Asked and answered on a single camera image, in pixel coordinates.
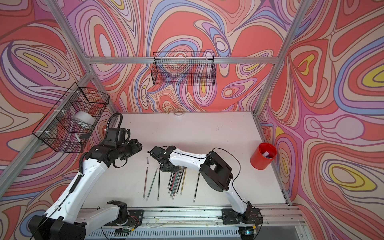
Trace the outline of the dark blue pencil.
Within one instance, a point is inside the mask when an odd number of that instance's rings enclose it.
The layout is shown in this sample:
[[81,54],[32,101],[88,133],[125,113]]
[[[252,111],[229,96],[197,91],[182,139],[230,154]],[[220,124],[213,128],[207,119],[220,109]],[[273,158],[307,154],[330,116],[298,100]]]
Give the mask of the dark blue pencil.
[[158,190],[157,190],[157,201],[160,200],[160,185],[161,185],[161,171],[158,170]]

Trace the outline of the red pencil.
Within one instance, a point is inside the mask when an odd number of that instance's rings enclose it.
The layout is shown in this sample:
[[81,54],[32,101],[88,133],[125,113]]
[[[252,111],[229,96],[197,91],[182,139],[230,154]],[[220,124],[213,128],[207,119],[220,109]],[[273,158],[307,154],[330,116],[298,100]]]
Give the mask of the red pencil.
[[143,189],[143,200],[146,198],[146,188],[147,188],[147,179],[148,179],[149,168],[146,168],[145,180],[144,180],[144,189]]

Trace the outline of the green pencil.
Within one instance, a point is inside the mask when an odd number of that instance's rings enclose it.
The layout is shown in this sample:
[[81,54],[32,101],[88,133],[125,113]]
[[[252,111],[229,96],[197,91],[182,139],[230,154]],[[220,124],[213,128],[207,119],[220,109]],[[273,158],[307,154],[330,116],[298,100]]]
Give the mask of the green pencil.
[[148,191],[148,195],[147,195],[147,197],[146,197],[146,201],[148,201],[149,198],[150,198],[150,195],[151,195],[151,192],[152,192],[152,189],[153,189],[153,186],[154,186],[154,183],[155,183],[155,180],[156,180],[156,176],[157,176],[158,171],[159,171],[159,168],[157,168],[157,169],[155,170],[154,177],[153,177],[153,179],[152,179],[151,186],[150,186],[150,189],[149,189],[149,191]]

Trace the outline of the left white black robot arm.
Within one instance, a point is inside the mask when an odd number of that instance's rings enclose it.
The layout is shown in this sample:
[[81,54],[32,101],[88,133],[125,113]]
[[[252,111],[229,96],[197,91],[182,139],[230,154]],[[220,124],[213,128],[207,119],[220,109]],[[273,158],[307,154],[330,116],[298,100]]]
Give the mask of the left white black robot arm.
[[142,144],[131,139],[129,129],[106,126],[104,139],[79,159],[79,171],[58,200],[42,216],[33,216],[28,224],[34,240],[83,240],[104,225],[124,226],[130,214],[127,204],[109,201],[106,207],[79,218],[78,214],[98,179],[116,160],[128,158],[142,150]]

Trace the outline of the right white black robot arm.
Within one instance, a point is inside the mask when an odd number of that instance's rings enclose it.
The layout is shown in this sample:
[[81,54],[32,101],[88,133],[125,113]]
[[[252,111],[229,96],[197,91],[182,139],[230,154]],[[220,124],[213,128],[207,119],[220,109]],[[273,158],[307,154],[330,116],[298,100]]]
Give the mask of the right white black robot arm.
[[234,176],[230,165],[215,151],[208,154],[193,154],[175,146],[166,149],[155,146],[149,151],[150,157],[160,165],[160,171],[175,173],[181,167],[196,170],[213,190],[223,193],[231,204],[230,209],[222,209],[224,225],[246,224],[260,226],[263,216],[258,208],[245,201],[234,188]]

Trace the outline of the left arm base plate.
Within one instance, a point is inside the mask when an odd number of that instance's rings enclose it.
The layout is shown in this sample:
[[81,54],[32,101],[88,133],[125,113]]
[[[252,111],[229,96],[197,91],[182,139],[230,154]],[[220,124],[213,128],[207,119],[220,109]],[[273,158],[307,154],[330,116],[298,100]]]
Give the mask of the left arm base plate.
[[138,227],[142,225],[144,210],[128,209],[127,214],[117,220],[107,223],[104,227]]

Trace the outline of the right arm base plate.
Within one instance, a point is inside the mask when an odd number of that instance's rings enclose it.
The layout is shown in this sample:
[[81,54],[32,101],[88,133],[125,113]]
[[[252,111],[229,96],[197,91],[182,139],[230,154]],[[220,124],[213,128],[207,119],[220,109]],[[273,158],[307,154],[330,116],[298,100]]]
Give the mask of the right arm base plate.
[[263,216],[260,209],[252,208],[247,217],[243,214],[235,212],[233,209],[222,209],[222,215],[219,220],[223,221],[224,225],[261,225],[263,223]]

